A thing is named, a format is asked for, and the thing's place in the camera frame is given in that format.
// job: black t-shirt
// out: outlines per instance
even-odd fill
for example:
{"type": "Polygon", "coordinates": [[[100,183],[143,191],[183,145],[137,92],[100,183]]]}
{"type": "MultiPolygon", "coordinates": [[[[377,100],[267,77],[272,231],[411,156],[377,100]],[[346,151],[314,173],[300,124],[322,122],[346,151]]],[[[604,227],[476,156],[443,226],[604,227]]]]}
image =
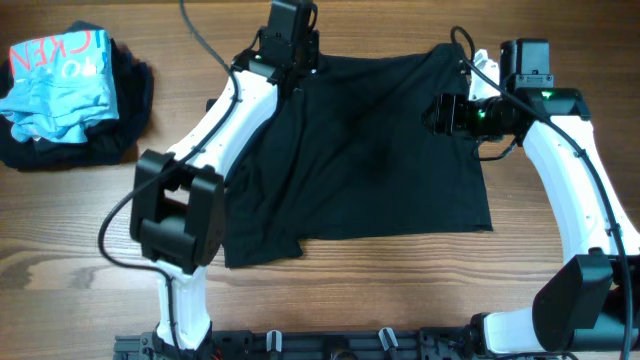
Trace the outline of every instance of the black t-shirt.
{"type": "Polygon", "coordinates": [[[227,267],[301,256],[305,238],[492,229],[473,142],[423,125],[437,95],[468,93],[453,45],[320,63],[227,179],[227,267]]]}

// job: cable clip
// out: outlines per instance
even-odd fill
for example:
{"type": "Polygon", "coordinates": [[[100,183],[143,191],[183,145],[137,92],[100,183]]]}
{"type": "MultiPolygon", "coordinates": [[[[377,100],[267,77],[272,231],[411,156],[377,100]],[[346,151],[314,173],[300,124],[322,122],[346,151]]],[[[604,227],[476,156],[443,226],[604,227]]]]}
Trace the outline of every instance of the cable clip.
{"type": "Polygon", "coordinates": [[[606,229],[605,231],[607,232],[607,236],[611,236],[611,233],[614,232],[614,231],[617,232],[618,234],[620,234],[621,233],[620,230],[621,230],[620,224],[615,223],[615,224],[613,224],[612,227],[610,227],[609,229],[606,229]]]}
{"type": "Polygon", "coordinates": [[[574,152],[573,156],[575,156],[577,158],[586,158],[587,157],[587,150],[580,149],[580,150],[574,152]]]}

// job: light blue shirt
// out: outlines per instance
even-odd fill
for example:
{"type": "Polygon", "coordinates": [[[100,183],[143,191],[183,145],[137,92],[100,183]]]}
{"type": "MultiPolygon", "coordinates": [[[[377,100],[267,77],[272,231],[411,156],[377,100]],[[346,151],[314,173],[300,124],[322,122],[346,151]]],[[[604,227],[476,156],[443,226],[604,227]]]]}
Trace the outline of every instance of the light blue shirt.
{"type": "Polygon", "coordinates": [[[9,60],[14,86],[0,100],[0,114],[14,123],[16,140],[83,143],[84,129],[118,119],[105,30],[29,40],[12,46],[9,60]]]}

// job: black bracket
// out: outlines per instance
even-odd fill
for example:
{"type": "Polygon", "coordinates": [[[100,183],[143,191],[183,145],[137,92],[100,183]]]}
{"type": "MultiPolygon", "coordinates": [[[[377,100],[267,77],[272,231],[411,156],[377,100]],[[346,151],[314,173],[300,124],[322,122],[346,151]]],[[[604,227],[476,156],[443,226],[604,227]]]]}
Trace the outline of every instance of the black bracket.
{"type": "MultiPolygon", "coordinates": [[[[172,166],[173,156],[145,151],[136,166],[134,187],[172,166]]],[[[130,232],[144,257],[162,259],[192,274],[198,266],[209,265],[218,252],[225,221],[222,176],[210,166],[183,165],[134,196],[130,232]],[[187,204],[165,196],[165,190],[179,187],[190,192],[187,204]]]]}
{"type": "MultiPolygon", "coordinates": [[[[640,257],[629,256],[632,281],[638,284],[640,257]]],[[[613,256],[593,251],[576,255],[533,301],[533,325],[540,345],[552,352],[616,351],[622,348],[624,293],[620,265],[613,256]]],[[[637,293],[634,303],[638,304],[637,293]]],[[[638,309],[634,308],[632,348],[637,349],[638,309]]]]}
{"type": "Polygon", "coordinates": [[[288,96],[298,80],[318,66],[320,34],[313,29],[317,16],[312,1],[273,0],[268,25],[259,31],[259,49],[237,55],[233,69],[262,75],[288,96]],[[312,14],[314,20],[309,24],[312,14]]]}

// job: black joint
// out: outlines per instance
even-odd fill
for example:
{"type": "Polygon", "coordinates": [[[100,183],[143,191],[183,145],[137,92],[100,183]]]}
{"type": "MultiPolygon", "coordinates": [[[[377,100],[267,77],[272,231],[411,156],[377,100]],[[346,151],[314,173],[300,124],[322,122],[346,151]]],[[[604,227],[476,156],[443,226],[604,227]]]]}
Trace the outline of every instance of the black joint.
{"type": "Polygon", "coordinates": [[[211,263],[222,243],[224,179],[210,166],[175,168],[173,156],[148,150],[138,160],[134,187],[158,180],[133,197],[129,231],[145,258],[162,259],[192,274],[211,263]],[[186,204],[165,196],[166,190],[180,187],[189,191],[186,204]]]}

